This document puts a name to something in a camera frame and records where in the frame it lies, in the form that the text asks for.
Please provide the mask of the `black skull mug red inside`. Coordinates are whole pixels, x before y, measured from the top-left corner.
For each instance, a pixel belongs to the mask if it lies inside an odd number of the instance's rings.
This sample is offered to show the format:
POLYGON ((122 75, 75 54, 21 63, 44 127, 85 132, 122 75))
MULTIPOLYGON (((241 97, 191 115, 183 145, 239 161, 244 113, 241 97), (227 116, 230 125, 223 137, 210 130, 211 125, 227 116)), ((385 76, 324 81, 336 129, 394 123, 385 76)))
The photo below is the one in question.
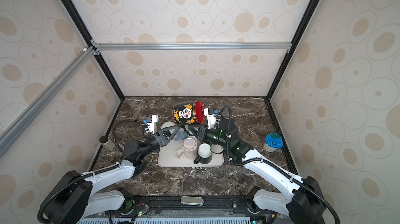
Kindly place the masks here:
POLYGON ((200 101, 175 104, 172 118, 179 126, 202 124, 205 119, 203 104, 200 101))

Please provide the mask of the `pink iridescent mug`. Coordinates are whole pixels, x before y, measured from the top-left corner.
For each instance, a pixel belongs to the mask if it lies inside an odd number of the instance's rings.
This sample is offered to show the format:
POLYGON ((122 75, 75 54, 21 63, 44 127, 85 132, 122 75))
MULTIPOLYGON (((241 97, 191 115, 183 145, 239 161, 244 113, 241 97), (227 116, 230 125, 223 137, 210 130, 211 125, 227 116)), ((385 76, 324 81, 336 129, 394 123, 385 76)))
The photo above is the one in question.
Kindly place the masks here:
POLYGON ((182 148, 176 152, 178 159, 194 160, 198 156, 198 141, 194 138, 186 138, 182 142, 182 148))

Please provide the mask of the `white ribbed mug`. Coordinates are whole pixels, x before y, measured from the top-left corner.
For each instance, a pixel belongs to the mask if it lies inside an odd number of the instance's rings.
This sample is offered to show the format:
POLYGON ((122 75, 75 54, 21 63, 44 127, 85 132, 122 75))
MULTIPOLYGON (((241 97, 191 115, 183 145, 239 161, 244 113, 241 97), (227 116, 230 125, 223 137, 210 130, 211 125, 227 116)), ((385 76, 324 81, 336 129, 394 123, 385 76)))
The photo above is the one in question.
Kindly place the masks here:
POLYGON ((162 124, 161 129, 168 128, 168 130, 173 131, 175 126, 176 126, 176 124, 174 122, 168 121, 168 122, 165 122, 164 124, 162 124))

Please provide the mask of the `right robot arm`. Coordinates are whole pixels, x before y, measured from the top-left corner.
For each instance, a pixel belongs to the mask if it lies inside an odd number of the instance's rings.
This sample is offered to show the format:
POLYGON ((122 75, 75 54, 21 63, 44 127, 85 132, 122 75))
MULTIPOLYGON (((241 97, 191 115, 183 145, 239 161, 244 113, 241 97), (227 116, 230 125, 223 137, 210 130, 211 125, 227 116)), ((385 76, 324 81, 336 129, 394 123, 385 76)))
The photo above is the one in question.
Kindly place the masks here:
POLYGON ((222 130, 198 130, 195 137, 208 144, 224 147, 228 160, 244 167, 272 184, 277 193, 256 189, 250 201, 259 210, 271 210, 289 216, 295 224, 323 224, 328 209, 316 179, 293 174, 269 159, 241 138, 228 138, 222 130))

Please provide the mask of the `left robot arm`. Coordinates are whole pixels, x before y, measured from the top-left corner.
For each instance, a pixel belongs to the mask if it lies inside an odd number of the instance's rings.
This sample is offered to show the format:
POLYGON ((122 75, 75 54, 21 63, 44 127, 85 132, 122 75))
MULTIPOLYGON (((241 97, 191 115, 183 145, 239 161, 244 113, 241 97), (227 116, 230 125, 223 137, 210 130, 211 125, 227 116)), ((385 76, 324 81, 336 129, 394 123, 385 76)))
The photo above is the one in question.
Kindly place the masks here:
POLYGON ((66 173, 41 203, 37 220, 42 224, 75 224, 81 218, 102 211, 120 209, 126 198, 118 190, 100 191, 119 181, 139 175, 148 164, 146 156, 169 144, 180 130, 194 135, 185 125, 159 130, 145 142, 129 141, 119 162, 99 170, 66 173))

